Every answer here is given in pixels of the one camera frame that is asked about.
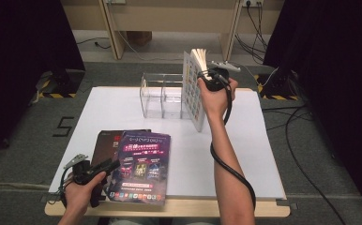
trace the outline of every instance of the controller cable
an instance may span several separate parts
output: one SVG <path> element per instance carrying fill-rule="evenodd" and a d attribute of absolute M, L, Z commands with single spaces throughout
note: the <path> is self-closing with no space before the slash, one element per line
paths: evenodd
<path fill-rule="evenodd" d="M 228 119 L 231 115 L 231 110 L 232 110 L 232 88 L 227 82 L 224 81 L 224 78 L 221 75 L 219 75 L 217 72 L 215 72 L 215 74 L 213 75 L 213 78 L 216 81 L 219 81 L 221 83 L 221 85 L 224 87 L 226 94 L 227 94 L 228 106 L 227 106 L 227 112 L 225 113 L 225 117 L 224 117 L 224 125 L 226 125 L 228 122 Z M 229 165 L 227 165 L 224 161 L 222 161 L 221 158 L 219 158 L 219 156 L 216 154 L 216 150 L 214 149 L 213 143 L 210 143 L 210 153 L 211 153 L 211 156 L 213 157 L 213 159 L 223 169 L 225 169 L 230 174 L 232 174 L 234 177 L 236 177 L 240 182 L 242 182 L 249 189 L 251 200 L 253 201 L 253 208 L 255 209 L 256 196 L 255 196 L 254 189 L 253 189 L 252 185 L 249 183 L 249 181 L 243 175 L 241 175 L 239 172 L 237 172 L 236 170 L 231 168 Z"/>

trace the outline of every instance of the person's right hand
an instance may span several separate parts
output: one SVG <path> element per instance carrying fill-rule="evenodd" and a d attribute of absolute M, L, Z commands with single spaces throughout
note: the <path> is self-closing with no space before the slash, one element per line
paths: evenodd
<path fill-rule="evenodd" d="M 234 100 L 234 91 L 238 83 L 232 78 L 229 79 L 229 82 L 232 89 L 232 100 Z M 222 116 L 228 107 L 228 99 L 225 89 L 223 88 L 217 92 L 209 91 L 202 78 L 198 79 L 198 85 L 201 89 L 202 104 L 204 106 L 207 118 L 222 119 Z"/>

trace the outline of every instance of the floor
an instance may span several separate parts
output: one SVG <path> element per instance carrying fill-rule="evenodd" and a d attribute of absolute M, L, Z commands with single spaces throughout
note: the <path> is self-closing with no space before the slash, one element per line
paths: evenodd
<path fill-rule="evenodd" d="M 96 46 L 95 42 L 102 47 L 109 46 L 105 31 L 74 31 L 74 35 L 77 42 L 83 42 L 79 48 L 86 65 L 77 97 L 41 98 L 20 121 L 10 138 L 9 149 L 0 149 L 0 224 L 58 222 L 57 217 L 44 214 L 44 206 L 48 186 L 71 134 L 54 138 L 53 133 L 58 132 L 57 124 L 63 116 L 74 117 L 66 126 L 77 125 L 89 87 L 113 83 L 135 85 L 144 69 L 177 72 L 183 63 L 183 52 L 192 48 L 206 48 L 209 61 L 222 62 L 216 34 L 154 33 L 152 41 L 145 46 L 133 45 L 135 52 L 127 48 L 122 60 L 114 60 L 110 48 Z M 251 46 L 255 36 L 241 38 Z M 258 88 L 252 76 L 274 70 L 256 63 L 237 42 L 230 63 L 242 69 L 234 74 L 241 81 L 241 87 L 254 91 Z M 116 74 L 122 74 L 123 81 L 115 78 Z M 314 114 L 304 108 L 285 132 L 286 121 L 294 109 L 278 108 L 303 103 L 301 97 L 298 100 L 261 99 L 263 109 L 272 109 L 264 111 L 264 119 L 292 213 L 286 218 L 258 218 L 257 224 L 342 224 L 340 218 L 345 224 L 362 224 L 362 197 L 349 174 L 332 157 Z M 87 217 L 83 224 L 97 222 L 96 217 Z"/>

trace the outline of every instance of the hand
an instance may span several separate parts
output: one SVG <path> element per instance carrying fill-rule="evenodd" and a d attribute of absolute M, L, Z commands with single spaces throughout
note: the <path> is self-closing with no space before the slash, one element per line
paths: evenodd
<path fill-rule="evenodd" d="M 229 82 L 231 86 L 232 100 L 234 100 L 234 91 L 238 83 L 232 78 L 229 79 Z M 198 85 L 201 89 L 202 104 L 207 114 L 207 118 L 222 119 L 222 116 L 224 115 L 228 106 L 228 99 L 225 89 L 221 89 L 217 92 L 209 91 L 202 78 L 198 79 Z"/>
<path fill-rule="evenodd" d="M 67 209 L 58 224 L 77 224 L 90 203 L 91 192 L 106 177 L 106 172 L 100 172 L 89 183 L 84 186 L 71 182 L 65 188 Z"/>

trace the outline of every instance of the black controller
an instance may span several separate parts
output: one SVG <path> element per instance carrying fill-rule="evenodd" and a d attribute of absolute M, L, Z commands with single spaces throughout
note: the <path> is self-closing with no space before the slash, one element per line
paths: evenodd
<path fill-rule="evenodd" d="M 89 160 L 83 160 L 72 166 L 73 170 L 73 182 L 78 185 L 86 185 L 90 182 L 97 174 L 101 172 L 106 172 L 106 176 L 109 176 L 113 170 L 120 166 L 119 160 L 112 161 L 110 158 L 99 163 L 96 166 L 91 167 Z M 106 179 L 101 181 L 100 185 L 94 187 L 93 192 L 91 193 L 90 204 L 91 207 L 99 206 L 99 201 L 105 200 L 105 196 L 101 195 L 102 186 L 107 183 Z M 65 193 L 61 194 L 61 201 L 65 207 L 67 207 L 67 200 L 65 198 Z"/>
<path fill-rule="evenodd" d="M 202 78 L 209 91 L 216 92 L 221 90 L 229 83 L 230 74 L 227 69 L 214 67 L 198 74 L 198 78 Z"/>

